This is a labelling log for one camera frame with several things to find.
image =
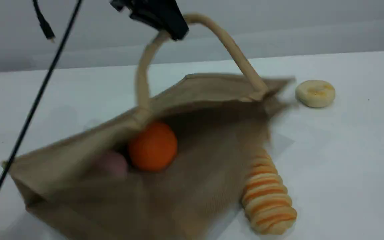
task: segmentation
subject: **orange ball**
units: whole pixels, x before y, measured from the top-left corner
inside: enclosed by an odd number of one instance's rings
[[[135,167],[145,171],[160,171],[177,154],[177,138],[165,123],[154,122],[128,143],[128,152]]]

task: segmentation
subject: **black cable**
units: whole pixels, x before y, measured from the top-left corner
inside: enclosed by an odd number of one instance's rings
[[[63,52],[64,46],[66,44],[67,39],[69,38],[69,34],[70,34],[71,30],[72,30],[73,24],[75,23],[76,17],[77,17],[78,12],[79,12],[79,8],[81,7],[81,4],[82,4],[82,0],[78,0],[76,2],[75,9],[73,10],[73,14],[72,14],[72,16],[71,16],[71,18],[69,20],[69,24],[68,24],[68,26],[66,28],[66,31],[64,32],[63,38],[62,38],[62,40],[60,42],[60,45],[59,45],[58,50],[56,52],[56,55],[55,55],[53,61],[51,62],[51,65],[50,65],[50,67],[49,67],[49,69],[47,71],[47,74],[46,74],[46,76],[44,78],[44,81],[42,82],[42,85],[41,85],[41,87],[40,87],[40,89],[38,91],[38,94],[37,94],[37,96],[35,98],[35,101],[34,101],[34,103],[32,105],[32,108],[30,109],[29,114],[28,114],[28,116],[26,118],[26,121],[25,121],[25,123],[23,125],[23,128],[20,131],[20,135],[18,136],[18,138],[16,140],[16,144],[14,145],[13,150],[12,150],[12,152],[10,154],[10,157],[9,157],[9,159],[8,159],[8,161],[7,161],[7,163],[6,163],[5,167],[4,167],[4,170],[3,170],[3,172],[2,172],[2,174],[0,176],[0,190],[1,190],[1,187],[2,187],[2,185],[4,183],[5,178],[7,176],[8,170],[10,169],[11,164],[13,163],[13,161],[14,161],[16,155],[17,155],[17,151],[18,151],[18,149],[19,149],[19,147],[20,147],[20,145],[21,145],[21,143],[23,141],[23,138],[26,135],[26,131],[29,128],[29,125],[30,125],[30,123],[32,121],[33,115],[35,114],[35,111],[36,111],[36,109],[38,107],[38,104],[41,101],[42,95],[44,94],[44,91],[45,91],[45,88],[47,87],[48,81],[50,80],[50,77],[51,77],[51,75],[52,75],[52,73],[53,73],[53,71],[54,71],[54,69],[55,69],[55,67],[57,65],[57,62],[58,62],[58,60],[60,58],[61,53]]]
[[[47,40],[54,42],[54,38],[55,38],[54,32],[51,29],[50,24],[47,22],[47,20],[45,20],[44,15],[42,15],[41,10],[39,9],[39,6],[38,6],[38,0],[32,0],[32,2],[36,12],[36,17],[38,18],[38,21],[39,21],[39,26],[41,27],[42,32],[45,35],[45,38],[47,38]]]

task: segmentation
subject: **gray wall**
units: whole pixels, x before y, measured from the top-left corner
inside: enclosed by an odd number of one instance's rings
[[[60,40],[75,0],[39,0]],[[384,0],[177,0],[223,26],[249,58],[384,50]],[[58,67],[136,64],[156,31],[85,0]],[[32,0],[0,1],[0,71],[47,68],[57,44],[39,28]],[[229,59],[209,30],[191,27],[155,63]]]

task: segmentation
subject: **bag handle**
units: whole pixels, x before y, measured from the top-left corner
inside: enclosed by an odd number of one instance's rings
[[[241,72],[244,76],[250,80],[253,87],[256,91],[265,92],[268,90],[268,87],[262,81],[262,78],[256,73],[254,68],[251,66],[250,62],[241,52],[239,47],[236,45],[232,37],[220,26],[218,26],[213,20],[209,17],[198,14],[190,13],[185,14],[184,19],[189,25],[200,23],[210,29],[223,43],[232,56],[236,65],[238,65]],[[166,31],[160,31],[157,36],[150,42],[143,51],[142,57],[140,58],[139,64],[136,70],[136,100],[138,108],[137,110],[144,110],[147,114],[151,113],[150,106],[150,93],[149,93],[149,84],[148,84],[148,68],[151,64],[152,59],[155,56],[157,50],[161,45],[170,39],[170,35]]]

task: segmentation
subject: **twisted pastry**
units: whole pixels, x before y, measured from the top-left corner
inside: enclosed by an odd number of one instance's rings
[[[283,234],[296,221],[287,188],[264,149],[254,159],[242,205],[251,227],[260,234]]]

